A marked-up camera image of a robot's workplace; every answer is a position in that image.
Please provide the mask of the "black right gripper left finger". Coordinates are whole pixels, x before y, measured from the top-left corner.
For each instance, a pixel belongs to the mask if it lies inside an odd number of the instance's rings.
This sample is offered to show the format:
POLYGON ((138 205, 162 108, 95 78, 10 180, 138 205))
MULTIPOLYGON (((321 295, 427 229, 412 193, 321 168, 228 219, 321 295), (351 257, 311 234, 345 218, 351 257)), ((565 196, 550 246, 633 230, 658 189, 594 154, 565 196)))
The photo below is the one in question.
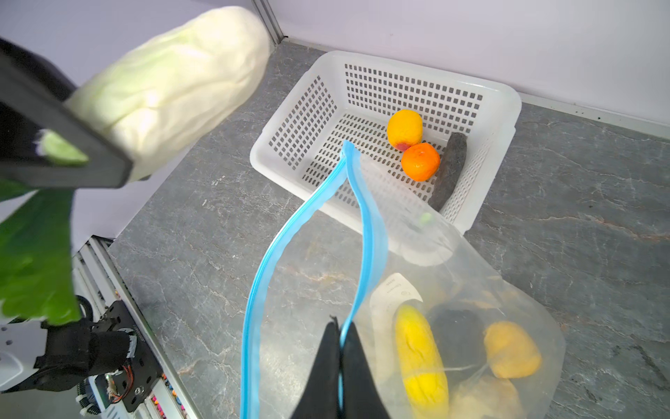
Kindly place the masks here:
POLYGON ((292 419, 336 419, 340 417, 340 328, 330 321, 322 335, 303 395, 292 419))

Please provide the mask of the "beige round potato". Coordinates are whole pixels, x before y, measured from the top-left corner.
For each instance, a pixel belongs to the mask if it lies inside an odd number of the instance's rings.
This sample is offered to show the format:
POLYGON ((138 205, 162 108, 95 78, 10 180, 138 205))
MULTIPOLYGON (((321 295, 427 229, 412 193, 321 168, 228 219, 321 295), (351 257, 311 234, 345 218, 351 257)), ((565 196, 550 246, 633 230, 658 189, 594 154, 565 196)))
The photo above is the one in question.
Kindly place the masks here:
POLYGON ((490 375, 461 384, 450 401, 449 418, 525 417, 516 387, 490 375))

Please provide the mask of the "dark round avocado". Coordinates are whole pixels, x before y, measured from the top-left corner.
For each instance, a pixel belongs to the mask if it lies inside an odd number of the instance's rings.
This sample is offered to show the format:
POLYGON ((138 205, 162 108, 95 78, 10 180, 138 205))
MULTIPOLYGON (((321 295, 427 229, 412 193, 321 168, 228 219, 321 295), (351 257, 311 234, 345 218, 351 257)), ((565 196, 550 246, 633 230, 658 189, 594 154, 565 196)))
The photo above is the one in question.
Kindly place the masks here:
POLYGON ((436 307, 427 319, 450 385, 468 380, 487 362, 484 325, 475 313, 436 307))

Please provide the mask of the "clear zip bag blue zipper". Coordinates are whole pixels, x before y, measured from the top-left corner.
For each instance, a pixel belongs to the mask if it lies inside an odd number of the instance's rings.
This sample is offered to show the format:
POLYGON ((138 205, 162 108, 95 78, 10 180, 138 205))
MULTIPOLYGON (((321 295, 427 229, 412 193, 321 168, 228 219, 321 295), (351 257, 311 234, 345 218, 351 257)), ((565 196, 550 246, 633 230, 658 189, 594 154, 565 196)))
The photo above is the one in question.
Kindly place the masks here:
POLYGON ((378 162, 336 153, 256 271, 241 417, 545 417, 558 323, 378 162))

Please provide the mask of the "small yellow lemon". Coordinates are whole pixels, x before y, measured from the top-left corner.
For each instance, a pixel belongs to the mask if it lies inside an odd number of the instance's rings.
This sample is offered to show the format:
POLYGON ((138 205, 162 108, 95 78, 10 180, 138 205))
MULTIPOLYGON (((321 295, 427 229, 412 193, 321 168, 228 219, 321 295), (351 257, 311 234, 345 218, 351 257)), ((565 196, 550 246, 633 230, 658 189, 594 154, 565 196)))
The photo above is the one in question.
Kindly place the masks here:
POLYGON ((483 343, 488 364, 497 378, 525 378, 534 375, 542 365, 537 344, 514 322, 498 321, 488 326, 483 343))

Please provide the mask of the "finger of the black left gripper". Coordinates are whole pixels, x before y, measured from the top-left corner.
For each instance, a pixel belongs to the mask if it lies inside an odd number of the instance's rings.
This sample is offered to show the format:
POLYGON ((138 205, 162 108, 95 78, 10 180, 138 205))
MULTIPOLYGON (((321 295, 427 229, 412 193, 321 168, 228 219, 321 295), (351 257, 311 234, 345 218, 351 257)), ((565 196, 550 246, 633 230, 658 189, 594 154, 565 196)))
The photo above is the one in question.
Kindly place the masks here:
POLYGON ((75 90, 47 59, 1 40, 1 176, 33 188, 120 188, 133 163, 64 104, 75 90), (43 129, 59 134, 88 161, 59 166, 38 155, 43 129))

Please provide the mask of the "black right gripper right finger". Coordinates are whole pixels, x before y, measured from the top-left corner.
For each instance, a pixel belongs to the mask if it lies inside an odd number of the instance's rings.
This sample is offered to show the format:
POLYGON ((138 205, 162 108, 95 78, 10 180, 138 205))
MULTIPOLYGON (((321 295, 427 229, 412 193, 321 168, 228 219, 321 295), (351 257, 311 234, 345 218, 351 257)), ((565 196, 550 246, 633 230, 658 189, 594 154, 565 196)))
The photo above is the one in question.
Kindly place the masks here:
POLYGON ((341 418, 389 419, 366 360, 357 328, 348 329, 340 356, 341 418))

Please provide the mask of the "white perforated plastic basket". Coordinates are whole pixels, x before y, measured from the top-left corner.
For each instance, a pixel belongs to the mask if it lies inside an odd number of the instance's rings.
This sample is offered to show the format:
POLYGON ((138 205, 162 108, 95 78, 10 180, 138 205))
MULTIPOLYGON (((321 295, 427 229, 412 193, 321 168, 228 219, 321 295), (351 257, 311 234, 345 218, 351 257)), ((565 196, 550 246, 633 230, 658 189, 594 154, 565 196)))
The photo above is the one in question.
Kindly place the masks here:
POLYGON ((302 76, 263 128, 251 165, 296 197, 307 199, 329 176, 344 142, 384 166, 423 201, 436 183, 417 183, 401 168, 387 122, 410 109, 423 139, 443 152, 453 133, 467 138, 467 158, 441 214, 468 231, 504 160, 521 112, 519 94, 504 84, 352 52, 328 52, 302 76))

